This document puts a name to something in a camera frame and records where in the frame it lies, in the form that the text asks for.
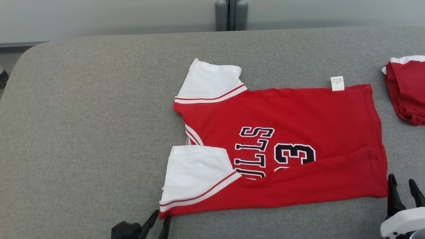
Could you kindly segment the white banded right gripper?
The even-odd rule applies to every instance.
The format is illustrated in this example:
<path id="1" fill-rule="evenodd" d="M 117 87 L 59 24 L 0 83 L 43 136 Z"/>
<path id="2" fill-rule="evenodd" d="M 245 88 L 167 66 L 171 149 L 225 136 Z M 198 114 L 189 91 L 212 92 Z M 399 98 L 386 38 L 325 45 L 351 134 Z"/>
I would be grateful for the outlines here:
<path id="1" fill-rule="evenodd" d="M 389 174 L 387 215 L 381 224 L 381 237 L 385 239 L 423 239 L 425 228 L 425 197 L 414 179 L 409 179 L 410 194 L 416 208 L 408 209 L 402 203 L 394 174 Z"/>

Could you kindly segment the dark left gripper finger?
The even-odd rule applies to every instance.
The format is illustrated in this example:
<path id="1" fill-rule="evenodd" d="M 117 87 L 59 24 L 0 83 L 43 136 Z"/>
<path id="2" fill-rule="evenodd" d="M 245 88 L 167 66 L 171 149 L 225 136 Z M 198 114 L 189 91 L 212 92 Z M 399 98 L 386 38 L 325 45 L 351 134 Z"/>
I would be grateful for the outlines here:
<path id="1" fill-rule="evenodd" d="M 162 224 L 163 227 L 162 227 L 162 230 L 161 230 L 161 239 L 168 239 L 171 219 L 172 219 L 172 214 L 167 213 L 167 215 L 163 219 L 163 224 Z"/>
<path id="2" fill-rule="evenodd" d="M 151 228 L 155 225 L 155 222 L 158 218 L 159 210 L 155 210 L 147 221 L 141 226 L 138 239 L 146 239 L 149 234 Z"/>

